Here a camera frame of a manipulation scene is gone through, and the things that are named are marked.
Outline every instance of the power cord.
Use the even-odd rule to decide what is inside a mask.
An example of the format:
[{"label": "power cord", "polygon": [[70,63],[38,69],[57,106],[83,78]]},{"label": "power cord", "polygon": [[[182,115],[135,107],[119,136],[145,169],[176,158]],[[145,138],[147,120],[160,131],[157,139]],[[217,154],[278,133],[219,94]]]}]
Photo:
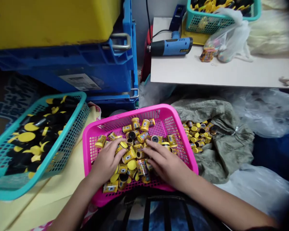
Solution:
[{"label": "power cord", "polygon": [[159,33],[163,32],[163,31],[172,32],[171,30],[160,30],[160,31],[157,32],[155,35],[153,35],[153,37],[151,37],[151,25],[150,25],[150,17],[149,17],[149,9],[148,9],[148,0],[145,0],[145,4],[146,4],[146,7],[147,7],[147,16],[148,16],[149,33],[150,33],[151,42],[152,42],[152,39],[153,39],[156,35],[158,35]]}]

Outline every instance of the teal plastic basket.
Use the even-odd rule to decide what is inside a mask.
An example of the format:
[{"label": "teal plastic basket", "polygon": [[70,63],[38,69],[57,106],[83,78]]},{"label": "teal plastic basket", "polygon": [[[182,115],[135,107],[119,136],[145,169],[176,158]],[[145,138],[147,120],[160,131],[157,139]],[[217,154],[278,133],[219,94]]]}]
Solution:
[{"label": "teal plastic basket", "polygon": [[[186,30],[196,33],[214,34],[221,28],[234,23],[233,19],[220,14],[193,11],[190,8],[191,0],[187,1]],[[256,21],[261,16],[261,0],[255,0],[251,5],[251,17],[243,17],[243,20]]]},{"label": "teal plastic basket", "polygon": [[[65,95],[79,99],[80,103],[34,177],[29,179],[29,173],[5,176],[8,162],[11,159],[6,154],[14,147],[7,143],[13,137],[12,133],[18,129],[27,114],[35,114],[44,110],[47,107],[47,98],[62,98]],[[14,200],[28,192],[38,181],[57,175],[62,171],[89,114],[89,107],[85,103],[86,97],[87,95],[82,91],[45,96],[36,101],[0,136],[0,200]]]}]

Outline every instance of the yellow tray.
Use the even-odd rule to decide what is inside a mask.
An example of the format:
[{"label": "yellow tray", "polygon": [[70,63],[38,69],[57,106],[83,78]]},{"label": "yellow tray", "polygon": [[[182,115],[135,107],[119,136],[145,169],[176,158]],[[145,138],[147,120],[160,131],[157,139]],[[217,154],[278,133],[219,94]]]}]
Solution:
[{"label": "yellow tray", "polygon": [[101,43],[121,0],[0,0],[0,49]]},{"label": "yellow tray", "polygon": [[186,27],[186,19],[183,20],[182,26],[181,26],[181,37],[182,38],[193,38],[193,44],[197,45],[204,45],[206,41],[211,36],[210,34],[202,34],[202,33],[195,33],[195,32],[189,32],[185,30]]}]

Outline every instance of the label sticker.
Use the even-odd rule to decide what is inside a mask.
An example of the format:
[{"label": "label sticker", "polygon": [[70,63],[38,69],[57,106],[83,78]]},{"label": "label sticker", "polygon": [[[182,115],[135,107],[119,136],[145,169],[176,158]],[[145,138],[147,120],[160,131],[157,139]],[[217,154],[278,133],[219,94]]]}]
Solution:
[{"label": "label sticker", "polygon": [[61,75],[59,77],[80,91],[101,90],[101,88],[84,73]]}]

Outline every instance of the white wall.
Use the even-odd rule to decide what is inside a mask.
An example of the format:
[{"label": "white wall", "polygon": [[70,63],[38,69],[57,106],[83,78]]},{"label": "white wall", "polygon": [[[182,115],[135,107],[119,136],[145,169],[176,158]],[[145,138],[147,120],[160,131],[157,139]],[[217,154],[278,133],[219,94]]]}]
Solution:
[{"label": "white wall", "polygon": [[[172,17],[177,4],[186,3],[187,0],[148,0],[151,25],[154,17]],[[141,67],[145,51],[144,44],[149,29],[145,0],[132,0],[132,15],[136,21],[137,62],[138,67]]]}]

